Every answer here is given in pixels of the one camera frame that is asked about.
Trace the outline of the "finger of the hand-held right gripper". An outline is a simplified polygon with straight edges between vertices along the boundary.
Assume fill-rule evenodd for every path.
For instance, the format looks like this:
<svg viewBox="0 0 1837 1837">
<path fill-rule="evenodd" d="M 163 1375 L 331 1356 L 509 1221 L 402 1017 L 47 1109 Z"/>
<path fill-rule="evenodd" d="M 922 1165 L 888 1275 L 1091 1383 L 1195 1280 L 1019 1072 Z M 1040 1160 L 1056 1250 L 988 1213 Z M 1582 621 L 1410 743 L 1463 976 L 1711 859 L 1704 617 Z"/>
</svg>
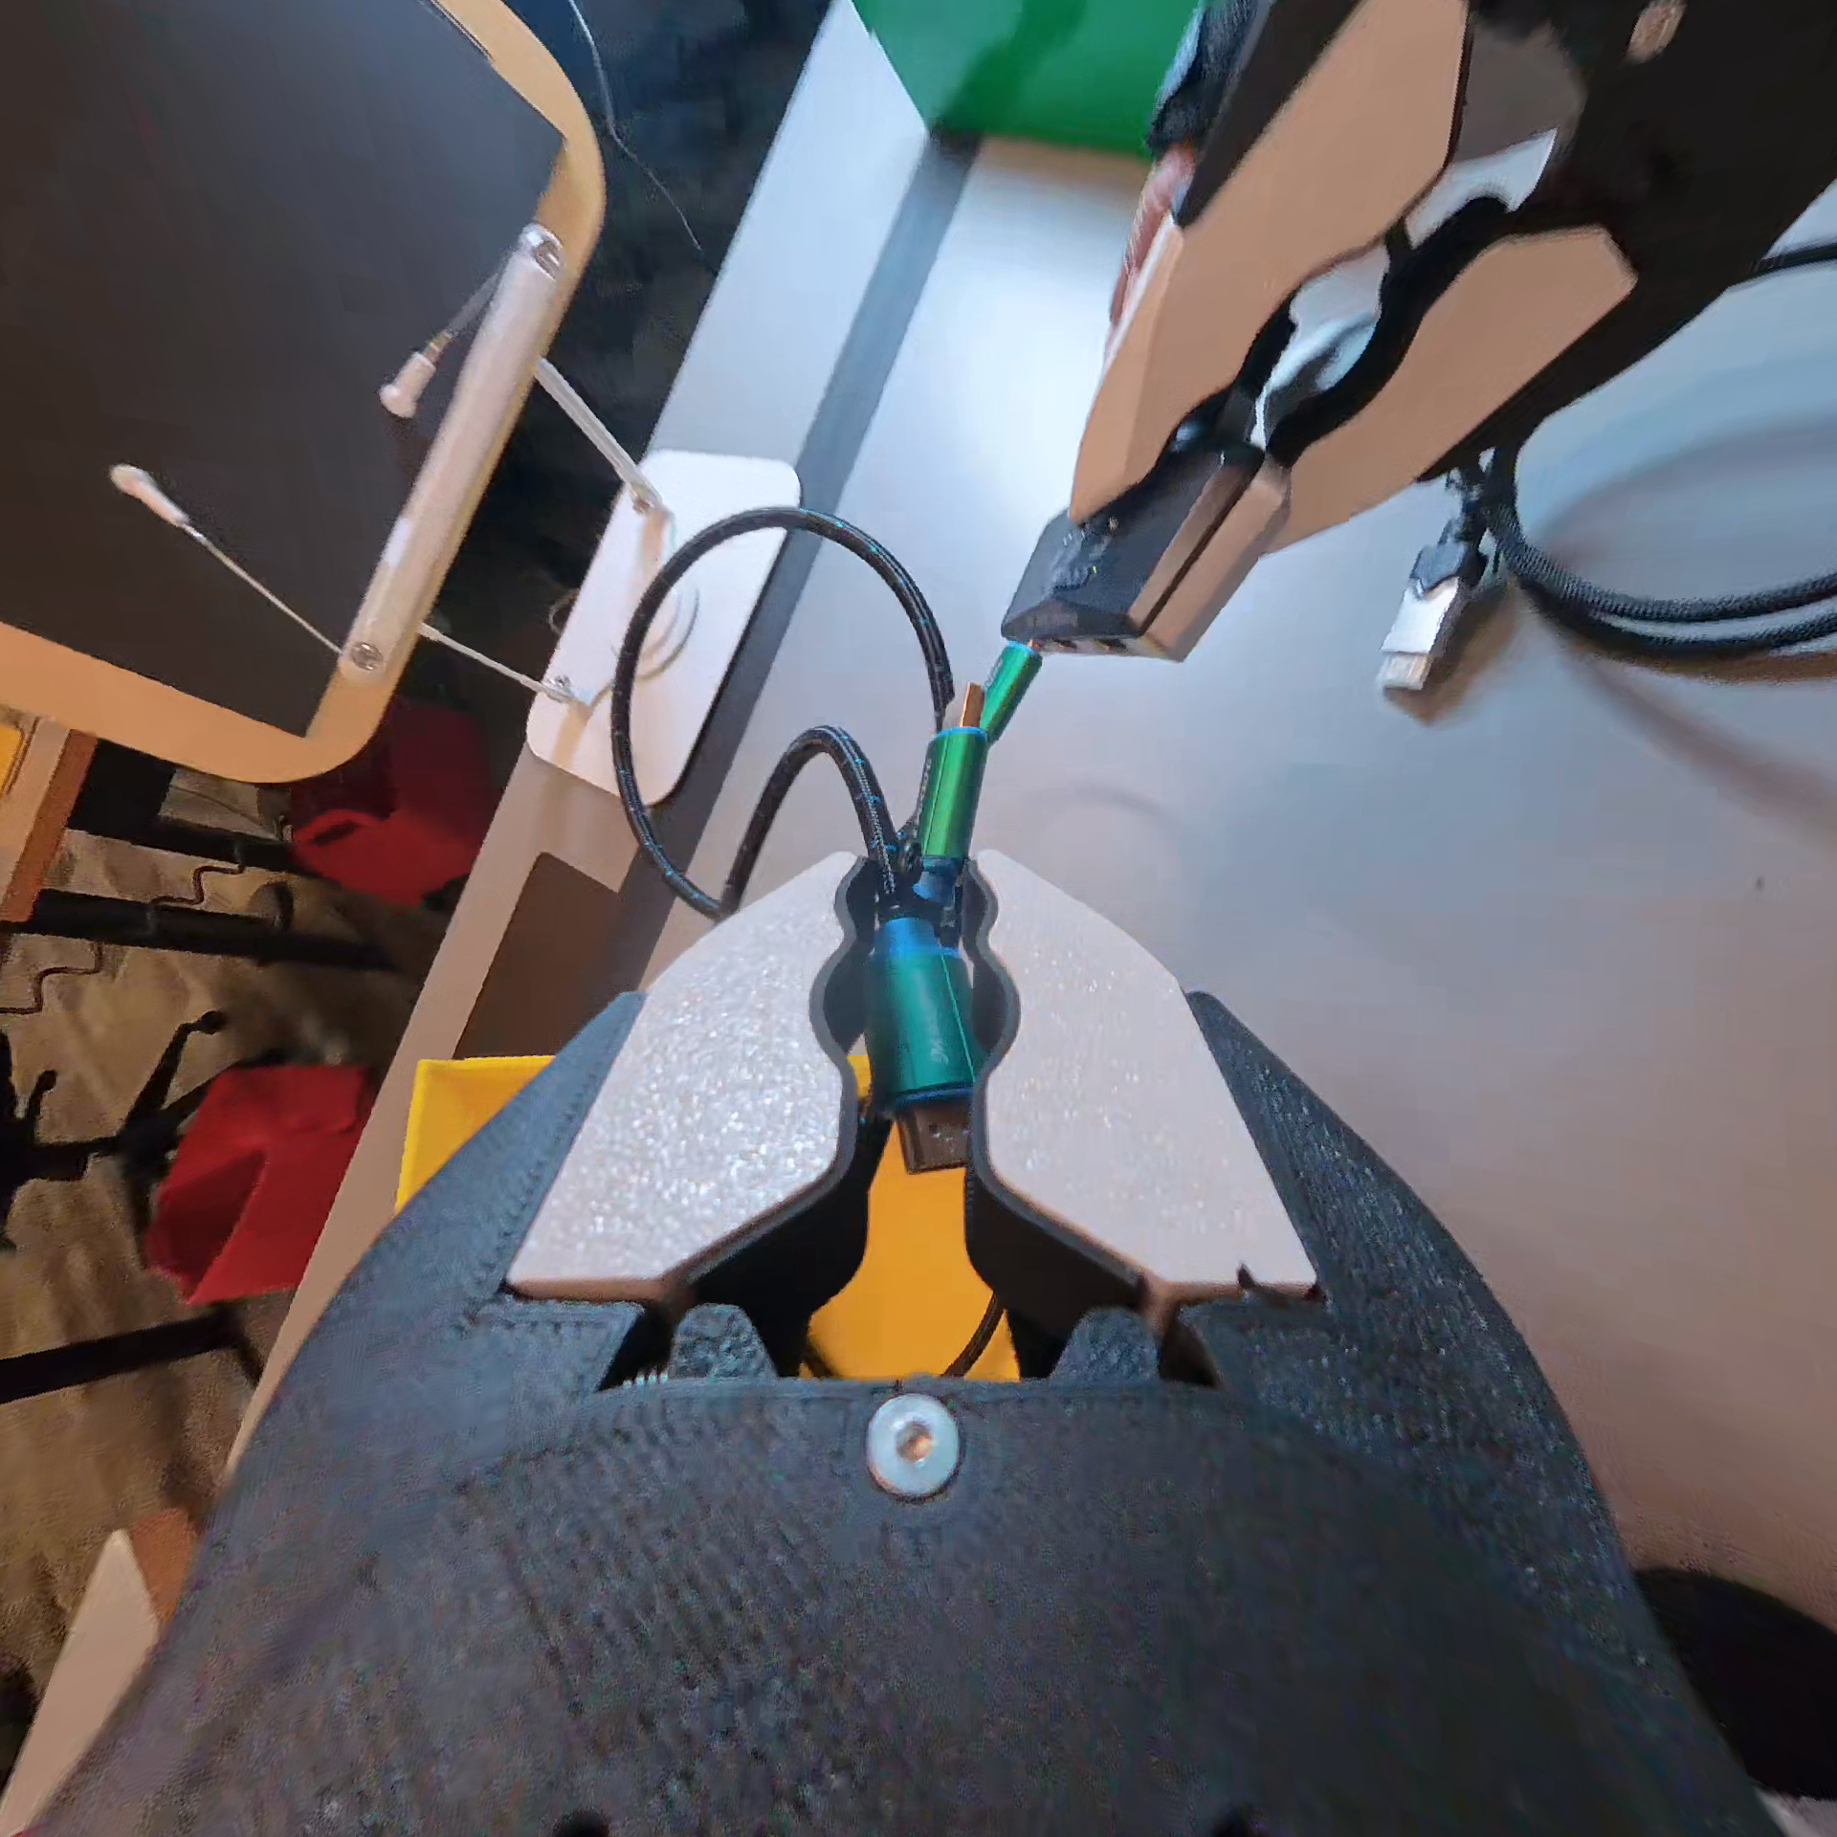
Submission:
<svg viewBox="0 0 1837 1837">
<path fill-rule="evenodd" d="M 1549 3 L 1217 3 L 1162 93 L 1195 153 L 1152 232 L 1091 400 L 1071 514 L 1158 466 L 1231 391 L 1266 323 L 1383 243 L 1456 159 L 1475 25 L 1528 42 Z"/>
<path fill-rule="evenodd" d="M 1411 283 L 1327 387 L 1269 434 L 1291 494 L 1272 551 L 1337 527 L 1459 450 L 1633 291 L 1602 225 L 1508 234 L 1443 283 Z"/>
</svg>

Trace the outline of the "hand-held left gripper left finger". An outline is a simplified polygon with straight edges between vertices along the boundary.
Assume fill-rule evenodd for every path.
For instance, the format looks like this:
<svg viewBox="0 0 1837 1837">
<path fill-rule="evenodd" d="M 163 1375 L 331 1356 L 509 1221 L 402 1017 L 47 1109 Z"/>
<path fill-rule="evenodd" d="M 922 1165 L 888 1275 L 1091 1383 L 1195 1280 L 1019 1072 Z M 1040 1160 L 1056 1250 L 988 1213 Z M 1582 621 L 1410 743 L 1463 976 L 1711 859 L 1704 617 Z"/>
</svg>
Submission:
<svg viewBox="0 0 1837 1837">
<path fill-rule="evenodd" d="M 824 1201 L 860 1137 L 864 862 L 831 853 L 642 993 L 509 1266 L 567 1304 L 688 1304 Z"/>
</svg>

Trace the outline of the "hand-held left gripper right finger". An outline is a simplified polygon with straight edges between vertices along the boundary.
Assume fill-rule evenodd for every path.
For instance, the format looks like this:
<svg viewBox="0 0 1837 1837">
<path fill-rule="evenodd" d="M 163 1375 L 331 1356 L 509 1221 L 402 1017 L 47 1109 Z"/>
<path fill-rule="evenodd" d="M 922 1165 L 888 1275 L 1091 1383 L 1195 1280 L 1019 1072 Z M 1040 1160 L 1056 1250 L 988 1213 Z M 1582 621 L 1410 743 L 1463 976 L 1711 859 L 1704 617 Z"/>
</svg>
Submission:
<svg viewBox="0 0 1837 1837">
<path fill-rule="evenodd" d="M 1180 980 L 1006 853 L 980 853 L 979 883 L 1006 1016 L 974 1096 L 974 1176 L 1020 1221 L 1019 1250 L 1059 1250 L 1065 1275 L 1019 1275 L 1015 1307 L 1306 1295 L 1318 1272 Z"/>
</svg>

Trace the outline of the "yellow plastic bin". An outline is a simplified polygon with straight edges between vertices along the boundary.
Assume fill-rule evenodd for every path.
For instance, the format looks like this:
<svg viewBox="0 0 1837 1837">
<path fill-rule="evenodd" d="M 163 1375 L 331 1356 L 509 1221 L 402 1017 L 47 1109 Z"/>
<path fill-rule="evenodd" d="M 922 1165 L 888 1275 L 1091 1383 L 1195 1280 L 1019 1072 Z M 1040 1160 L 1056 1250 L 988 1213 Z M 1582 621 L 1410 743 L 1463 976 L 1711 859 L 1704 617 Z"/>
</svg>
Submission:
<svg viewBox="0 0 1837 1837">
<path fill-rule="evenodd" d="M 419 1063 L 394 1207 L 407 1207 L 545 1066 L 545 1057 Z M 974 1348 L 970 1382 L 1019 1382 L 1006 1315 L 966 1250 L 962 1209 L 966 1172 L 912 1176 L 896 1142 L 881 1154 L 860 1272 L 815 1311 L 798 1375 L 941 1375 Z"/>
</svg>

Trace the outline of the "silver multiport hub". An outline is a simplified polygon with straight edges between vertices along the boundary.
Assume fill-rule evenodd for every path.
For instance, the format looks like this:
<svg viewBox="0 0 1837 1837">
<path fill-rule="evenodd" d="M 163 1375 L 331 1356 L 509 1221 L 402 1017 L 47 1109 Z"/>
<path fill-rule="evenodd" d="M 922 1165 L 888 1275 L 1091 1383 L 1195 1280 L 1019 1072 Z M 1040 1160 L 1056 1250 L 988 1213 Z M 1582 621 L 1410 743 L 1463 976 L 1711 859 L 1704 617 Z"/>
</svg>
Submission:
<svg viewBox="0 0 1837 1837">
<path fill-rule="evenodd" d="M 1046 521 L 998 634 L 1036 654 L 1180 663 L 1287 513 L 1291 476 L 1252 444 L 1165 452 L 1092 514 Z"/>
</svg>

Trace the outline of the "green plastic bin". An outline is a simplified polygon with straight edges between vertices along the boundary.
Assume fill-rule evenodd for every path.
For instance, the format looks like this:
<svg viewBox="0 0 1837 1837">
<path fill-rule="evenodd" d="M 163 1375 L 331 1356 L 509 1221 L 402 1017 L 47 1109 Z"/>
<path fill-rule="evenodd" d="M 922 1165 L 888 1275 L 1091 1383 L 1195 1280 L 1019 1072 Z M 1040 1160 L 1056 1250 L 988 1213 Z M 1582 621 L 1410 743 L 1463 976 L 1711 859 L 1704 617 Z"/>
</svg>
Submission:
<svg viewBox="0 0 1837 1837">
<path fill-rule="evenodd" d="M 1136 157 L 1195 3 L 855 3 L 943 135 Z"/>
</svg>

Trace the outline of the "red plastic bin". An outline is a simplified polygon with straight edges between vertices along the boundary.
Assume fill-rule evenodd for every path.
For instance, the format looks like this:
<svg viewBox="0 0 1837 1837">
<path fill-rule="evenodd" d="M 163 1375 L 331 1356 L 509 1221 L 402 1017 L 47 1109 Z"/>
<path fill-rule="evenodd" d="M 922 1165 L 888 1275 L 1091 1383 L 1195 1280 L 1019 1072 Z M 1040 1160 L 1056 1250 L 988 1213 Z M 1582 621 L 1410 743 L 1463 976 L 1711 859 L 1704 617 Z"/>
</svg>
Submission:
<svg viewBox="0 0 1837 1837">
<path fill-rule="evenodd" d="M 394 699 L 358 753 L 285 799 L 293 870 L 395 905 L 462 880 L 497 809 L 482 726 L 421 699 Z"/>
<path fill-rule="evenodd" d="M 185 1307 L 293 1290 L 370 1114 L 358 1066 L 216 1076 L 152 1190 L 143 1261 Z"/>
</svg>

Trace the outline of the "black panel with tan border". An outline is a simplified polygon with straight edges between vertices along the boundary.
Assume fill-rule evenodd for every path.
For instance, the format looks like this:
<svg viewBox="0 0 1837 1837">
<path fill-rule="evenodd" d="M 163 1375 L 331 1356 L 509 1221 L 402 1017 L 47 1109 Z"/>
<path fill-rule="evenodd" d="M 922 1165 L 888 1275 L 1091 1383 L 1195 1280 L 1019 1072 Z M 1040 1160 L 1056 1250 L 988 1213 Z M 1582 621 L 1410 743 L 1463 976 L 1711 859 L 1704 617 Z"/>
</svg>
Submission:
<svg viewBox="0 0 1837 1837">
<path fill-rule="evenodd" d="M 347 762 L 604 211 L 509 3 L 3 3 L 3 699 Z"/>
</svg>

